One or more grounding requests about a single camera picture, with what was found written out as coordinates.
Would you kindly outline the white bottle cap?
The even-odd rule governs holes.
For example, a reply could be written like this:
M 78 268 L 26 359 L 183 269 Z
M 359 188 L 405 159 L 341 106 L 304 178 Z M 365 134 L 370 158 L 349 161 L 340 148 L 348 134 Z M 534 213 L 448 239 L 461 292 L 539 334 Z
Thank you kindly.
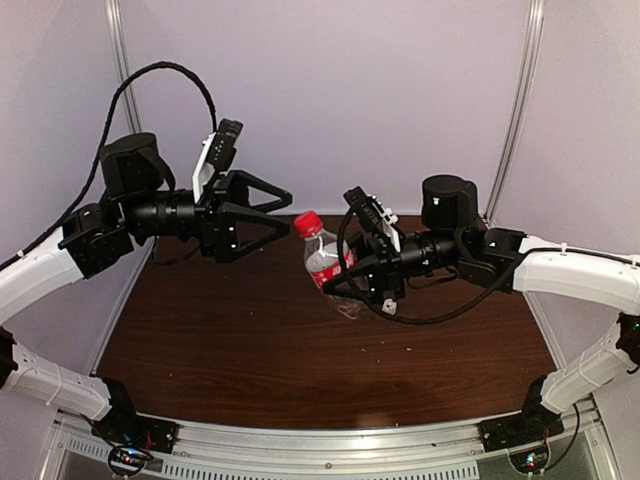
M 384 300 L 381 309 L 388 315 L 395 315 L 397 312 L 397 302 L 392 298 L 387 298 Z

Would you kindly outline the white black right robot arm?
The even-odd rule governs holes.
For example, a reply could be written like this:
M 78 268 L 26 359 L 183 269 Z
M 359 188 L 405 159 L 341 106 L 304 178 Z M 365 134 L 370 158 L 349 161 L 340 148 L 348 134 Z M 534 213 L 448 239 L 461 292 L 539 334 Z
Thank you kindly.
M 361 233 L 338 240 L 339 273 L 322 290 L 360 300 L 383 318 L 387 295 L 401 299 L 408 281 L 451 269 L 483 287 L 458 309 L 424 319 L 452 320 L 497 291 L 547 293 L 615 308 L 617 321 L 566 367 L 533 382 L 513 419 L 519 440 L 535 440 L 563 412 L 622 373 L 639 368 L 639 259 L 545 241 L 522 231 L 489 227 L 478 212 L 477 187 L 454 175 L 423 180 L 424 231 L 406 235 L 392 212 L 355 187 L 344 195 L 349 210 L 338 232 L 357 218 Z

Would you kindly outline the small cola bottle red cap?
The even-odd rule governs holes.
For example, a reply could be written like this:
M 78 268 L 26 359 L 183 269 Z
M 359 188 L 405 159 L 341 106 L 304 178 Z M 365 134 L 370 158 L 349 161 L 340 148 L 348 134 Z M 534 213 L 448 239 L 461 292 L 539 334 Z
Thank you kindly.
M 323 284 L 335 275 L 338 275 L 342 270 L 338 258 L 337 235 L 324 227 L 317 235 L 302 239 L 305 241 L 303 253 L 305 269 L 316 287 L 323 293 Z M 352 257 L 346 243 L 343 246 L 343 253 L 348 267 Z M 358 300 L 333 297 L 326 294 L 325 296 L 340 314 L 350 319 L 357 318 L 361 310 L 361 305 Z

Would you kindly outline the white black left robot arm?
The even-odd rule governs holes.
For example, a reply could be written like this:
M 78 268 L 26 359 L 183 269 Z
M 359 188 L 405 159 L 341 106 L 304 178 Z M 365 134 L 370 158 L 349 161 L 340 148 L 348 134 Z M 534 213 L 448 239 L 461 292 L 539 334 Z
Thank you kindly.
M 127 135 L 99 151 L 105 190 L 1 272 L 1 319 L 49 294 L 90 279 L 149 239 L 194 240 L 195 250 L 231 263 L 286 236 L 273 213 L 291 193 L 231 164 L 243 125 L 225 119 L 211 133 L 192 175 L 179 189 L 151 132 Z

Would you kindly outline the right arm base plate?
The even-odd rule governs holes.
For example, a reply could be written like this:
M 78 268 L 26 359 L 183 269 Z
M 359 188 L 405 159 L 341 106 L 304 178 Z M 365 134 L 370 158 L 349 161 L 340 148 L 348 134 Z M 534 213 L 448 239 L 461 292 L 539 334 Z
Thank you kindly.
M 520 474 L 541 474 L 549 465 L 549 440 L 565 431 L 561 420 L 548 424 L 522 413 L 483 420 L 479 433 L 486 453 L 505 450 L 511 466 Z

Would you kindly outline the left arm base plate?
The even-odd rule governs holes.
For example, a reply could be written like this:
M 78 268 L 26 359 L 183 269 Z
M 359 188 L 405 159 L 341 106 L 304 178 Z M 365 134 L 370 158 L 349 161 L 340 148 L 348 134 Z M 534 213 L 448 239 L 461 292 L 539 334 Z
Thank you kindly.
M 177 440 L 176 422 L 140 416 L 128 432 L 85 418 L 91 434 L 109 447 L 106 465 L 117 478 L 131 478 L 156 466 L 157 454 L 171 454 Z

